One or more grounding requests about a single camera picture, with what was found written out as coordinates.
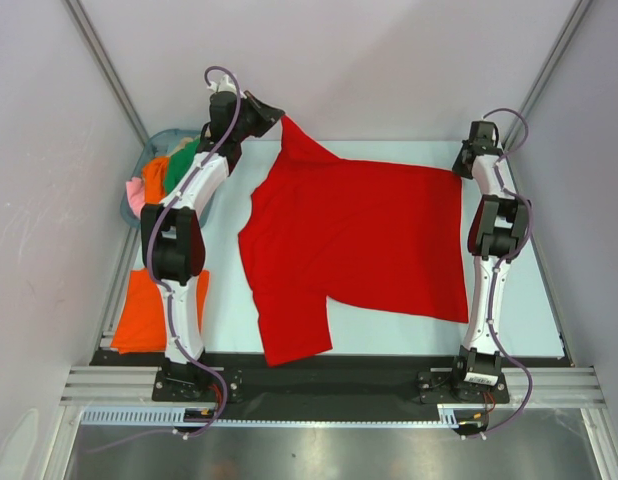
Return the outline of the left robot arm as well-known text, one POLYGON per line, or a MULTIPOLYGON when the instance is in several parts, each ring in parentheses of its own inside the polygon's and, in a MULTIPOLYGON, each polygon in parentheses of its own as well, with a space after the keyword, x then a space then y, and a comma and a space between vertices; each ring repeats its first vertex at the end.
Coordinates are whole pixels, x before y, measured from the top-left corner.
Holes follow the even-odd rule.
POLYGON ((251 92, 220 91, 210 97, 190 167, 159 203, 141 211, 142 259, 164 310, 166 347, 152 393, 155 401, 200 401, 221 378, 202 364, 197 288, 206 249, 200 218, 242 155, 243 142, 260 138, 283 117, 251 92))

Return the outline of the red t shirt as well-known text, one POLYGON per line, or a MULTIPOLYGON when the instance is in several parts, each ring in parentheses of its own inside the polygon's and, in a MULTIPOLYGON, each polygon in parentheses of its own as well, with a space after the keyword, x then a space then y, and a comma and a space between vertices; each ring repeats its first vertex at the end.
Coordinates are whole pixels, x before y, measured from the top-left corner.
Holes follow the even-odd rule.
POLYGON ((343 159, 284 118, 251 202, 238 244, 269 365, 331 349, 329 300, 468 322, 453 173, 343 159))

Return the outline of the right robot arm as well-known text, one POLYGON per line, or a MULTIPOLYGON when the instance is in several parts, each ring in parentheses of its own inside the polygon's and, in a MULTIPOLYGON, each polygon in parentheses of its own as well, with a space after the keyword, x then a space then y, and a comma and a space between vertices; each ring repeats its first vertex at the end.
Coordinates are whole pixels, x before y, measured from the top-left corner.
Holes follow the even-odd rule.
POLYGON ((472 122, 452 168, 475 181, 481 194, 467 239, 474 266, 468 330, 450 376, 452 393, 467 403, 504 385, 506 354, 499 339, 504 288, 511 263, 529 239, 530 206, 515 191, 504 166, 496 124, 472 122))

